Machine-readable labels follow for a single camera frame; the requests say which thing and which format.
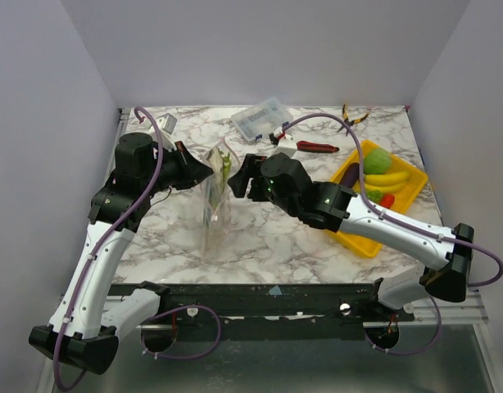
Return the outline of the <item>clear zip top bag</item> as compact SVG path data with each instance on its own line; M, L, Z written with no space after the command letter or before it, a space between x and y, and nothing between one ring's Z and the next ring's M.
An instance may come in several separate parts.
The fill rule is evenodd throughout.
M235 151L221 138L203 157L203 163L213 174L201 185L203 200L201 257L212 259L229 232L231 202L229 178L237 173L240 160Z

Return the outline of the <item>yellow toy banana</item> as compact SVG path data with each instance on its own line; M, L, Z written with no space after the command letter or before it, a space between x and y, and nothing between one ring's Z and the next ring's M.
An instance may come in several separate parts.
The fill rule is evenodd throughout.
M367 191L379 191L383 194L399 192L407 183L410 174L408 172L396 172L390 174L367 174L364 176Z

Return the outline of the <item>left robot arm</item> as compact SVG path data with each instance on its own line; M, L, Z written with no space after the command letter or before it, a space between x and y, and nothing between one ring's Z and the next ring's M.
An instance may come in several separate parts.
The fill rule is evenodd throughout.
M115 168L93 196L84 249L66 294L49 322L33 327L29 343L55 366L67 364L101 375L120 342L140 323L165 322L171 311L168 287L142 282L110 310L104 309L106 298L154 195L169 187L195 187L212 173L182 142L166 150L147 133L122 136Z

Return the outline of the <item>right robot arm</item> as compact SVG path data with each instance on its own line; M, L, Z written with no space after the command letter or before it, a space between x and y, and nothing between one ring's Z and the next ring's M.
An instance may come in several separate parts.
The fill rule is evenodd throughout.
M414 268L374 284L366 310L375 320L427 296L452 303L466 298L474 235L468 225L439 227L374 206L348 187L312 181L283 153L247 155L228 185L235 197L269 201L312 228L366 237L417 260Z

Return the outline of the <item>toy celery stalk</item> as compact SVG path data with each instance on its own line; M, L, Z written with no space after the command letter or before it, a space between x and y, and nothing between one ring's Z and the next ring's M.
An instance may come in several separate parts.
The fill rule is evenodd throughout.
M221 151L222 156L224 157L224 168L220 172L214 172L215 180L213 184L213 192L211 197L211 203L214 207L216 207L220 200L222 199L224 189L226 187L226 183L229 177L229 172L231 170L232 162L229 152Z

